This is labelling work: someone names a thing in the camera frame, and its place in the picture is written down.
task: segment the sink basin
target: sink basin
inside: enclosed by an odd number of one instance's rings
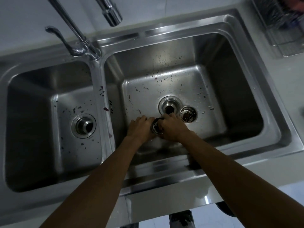
[[[263,129],[252,90],[223,35],[211,33],[122,51],[111,55],[104,69],[116,146],[132,119],[160,117],[165,110],[159,110],[159,105],[168,97],[176,99],[177,115],[184,106],[194,108],[197,117],[186,125],[214,146],[257,136]],[[132,164],[186,153],[180,144],[156,138],[138,150]]]
[[[9,188],[16,192],[41,188],[88,175],[100,164],[96,122],[88,120],[89,137],[78,138],[72,133],[73,120],[79,115],[96,117],[86,63],[61,64],[12,78],[7,95],[5,156]]]

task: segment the red object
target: red object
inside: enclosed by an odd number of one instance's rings
[[[290,9],[304,12],[304,0],[284,0],[284,2]]]

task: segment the chrome faucet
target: chrome faucet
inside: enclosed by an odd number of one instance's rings
[[[91,60],[98,60],[101,57],[100,49],[96,48],[92,45],[92,43],[82,34],[80,29],[75,25],[73,20],[67,14],[63,6],[59,3],[58,0],[48,0],[49,3],[54,7],[57,13],[62,17],[64,22],[70,27],[70,29],[74,32],[81,43],[80,48],[73,48],[70,46],[67,41],[63,38],[60,31],[53,27],[47,26],[45,30],[48,33],[55,34],[65,45],[66,49],[69,53],[74,56],[83,56],[88,55]],[[110,26],[117,26],[123,20],[118,9],[116,8],[115,3],[112,3],[111,0],[96,0],[102,9],[102,14],[108,21]]]

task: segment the person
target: person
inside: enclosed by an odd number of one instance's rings
[[[162,138],[181,143],[245,227],[304,227],[304,207],[189,130],[175,114],[163,115]],[[154,118],[132,120],[120,146],[46,219],[41,228],[107,225],[137,149],[154,137]]]

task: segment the dish rack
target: dish rack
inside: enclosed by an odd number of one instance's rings
[[[271,45],[284,57],[304,53],[304,13],[291,10],[284,0],[252,0]]]

